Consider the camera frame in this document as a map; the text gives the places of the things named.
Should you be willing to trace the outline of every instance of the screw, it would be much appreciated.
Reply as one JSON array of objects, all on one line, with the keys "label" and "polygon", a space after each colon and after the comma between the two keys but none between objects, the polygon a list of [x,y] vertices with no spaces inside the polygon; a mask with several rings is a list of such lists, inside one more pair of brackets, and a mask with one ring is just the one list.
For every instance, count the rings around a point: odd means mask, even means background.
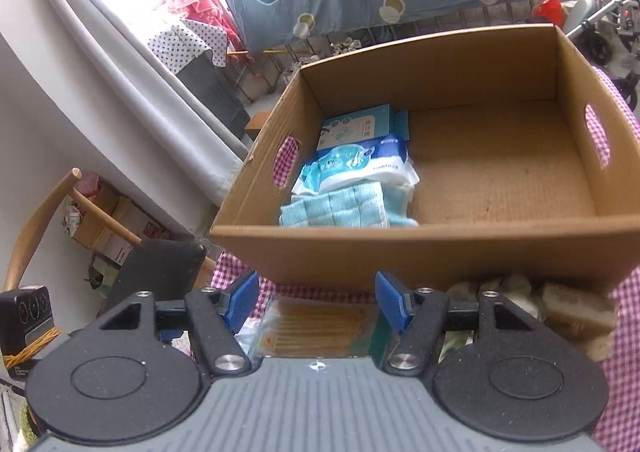
[{"label": "screw", "polygon": [[409,353],[399,353],[389,358],[389,365],[401,371],[411,371],[420,365],[420,358]]},{"label": "screw", "polygon": [[235,372],[244,367],[244,358],[238,355],[222,355],[213,363],[222,371]]}]

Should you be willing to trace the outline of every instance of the window curtain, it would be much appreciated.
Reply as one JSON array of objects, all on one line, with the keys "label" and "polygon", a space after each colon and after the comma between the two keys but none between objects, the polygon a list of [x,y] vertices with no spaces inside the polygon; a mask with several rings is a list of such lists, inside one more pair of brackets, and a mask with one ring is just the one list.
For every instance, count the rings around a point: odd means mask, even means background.
[{"label": "window curtain", "polygon": [[101,0],[49,1],[81,50],[142,127],[220,206],[248,153],[246,146]]}]

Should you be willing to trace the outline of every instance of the cardboard box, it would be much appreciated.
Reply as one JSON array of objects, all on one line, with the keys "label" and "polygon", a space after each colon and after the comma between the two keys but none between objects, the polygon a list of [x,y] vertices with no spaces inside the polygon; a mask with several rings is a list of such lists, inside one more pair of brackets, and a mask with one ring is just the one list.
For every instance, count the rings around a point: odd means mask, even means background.
[{"label": "cardboard box", "polygon": [[[168,239],[170,234],[145,212],[136,207],[131,199],[121,197],[113,211],[112,217],[140,239]],[[115,235],[109,228],[103,227],[94,250],[99,251],[113,262],[122,265],[133,246],[123,238]]]},{"label": "cardboard box", "polygon": [[[111,215],[120,196],[108,186],[102,185],[94,197],[93,203],[103,212]],[[85,248],[93,249],[95,242],[100,235],[104,224],[93,212],[85,212],[80,221],[80,225],[73,234],[73,239],[82,244]]]},{"label": "cardboard box", "polygon": [[[280,206],[324,120],[389,102],[409,110],[417,228],[283,228]],[[601,168],[590,104],[610,146]],[[300,141],[287,186],[278,148]],[[614,98],[552,25],[400,40],[303,67],[280,98],[211,229],[279,284],[371,291],[520,273],[609,291],[640,263],[640,149]]]}]

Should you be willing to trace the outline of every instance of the yellow rope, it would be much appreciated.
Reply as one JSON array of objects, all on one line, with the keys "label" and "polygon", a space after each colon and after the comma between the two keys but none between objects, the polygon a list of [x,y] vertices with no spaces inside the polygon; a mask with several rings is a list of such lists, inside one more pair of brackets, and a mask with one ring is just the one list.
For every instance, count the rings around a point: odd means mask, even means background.
[{"label": "yellow rope", "polygon": [[[290,51],[267,49],[260,51],[262,54],[291,54]],[[296,54],[312,54],[309,51],[295,51]],[[249,54],[249,51],[227,51],[228,56],[240,56],[241,54]]]},{"label": "yellow rope", "polygon": [[57,337],[60,334],[57,327],[50,329],[46,333],[44,333],[40,338],[31,342],[28,346],[26,346],[23,350],[21,350],[15,356],[4,356],[2,355],[2,361],[4,362],[4,366],[7,369],[11,369],[12,367],[21,364],[22,362],[26,362],[29,358],[33,358],[37,352],[41,351],[44,346],[46,346],[51,340]]}]

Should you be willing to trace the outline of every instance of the gingham cloth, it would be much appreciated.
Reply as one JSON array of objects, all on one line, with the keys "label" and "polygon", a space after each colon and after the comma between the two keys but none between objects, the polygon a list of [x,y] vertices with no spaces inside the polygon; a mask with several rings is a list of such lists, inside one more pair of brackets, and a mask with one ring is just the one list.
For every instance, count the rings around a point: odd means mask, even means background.
[{"label": "gingham cloth", "polygon": [[[631,110],[611,83],[609,78],[596,69],[599,77],[605,83],[609,92],[616,98],[629,124],[640,141],[640,125]],[[600,161],[606,165],[609,158],[609,146],[605,132],[598,121],[593,109],[586,111],[588,129],[593,136],[594,143],[600,152]],[[295,144],[286,144],[281,151],[286,150],[290,156],[292,151],[298,150]],[[282,186],[289,176],[291,159],[284,158],[280,167],[274,166],[274,177],[284,177]],[[211,285],[225,289],[237,276],[246,271],[238,258],[230,253],[222,252],[213,274]],[[252,317],[262,317],[267,303],[273,294],[293,296],[306,299],[324,300],[330,302],[372,303],[372,294],[338,293],[310,287],[279,286],[260,277],[260,294],[258,302],[252,311]],[[609,403],[600,419],[594,438],[609,452],[639,452],[640,451],[640,268],[636,269],[611,296],[620,303],[618,324],[614,334],[614,346],[611,357],[602,363],[602,368],[609,382]]]},{"label": "gingham cloth", "polygon": [[300,141],[292,136],[288,136],[282,143],[273,161],[273,172],[271,178],[278,188],[284,188],[289,180],[289,174],[293,165],[298,159],[300,152]]}]

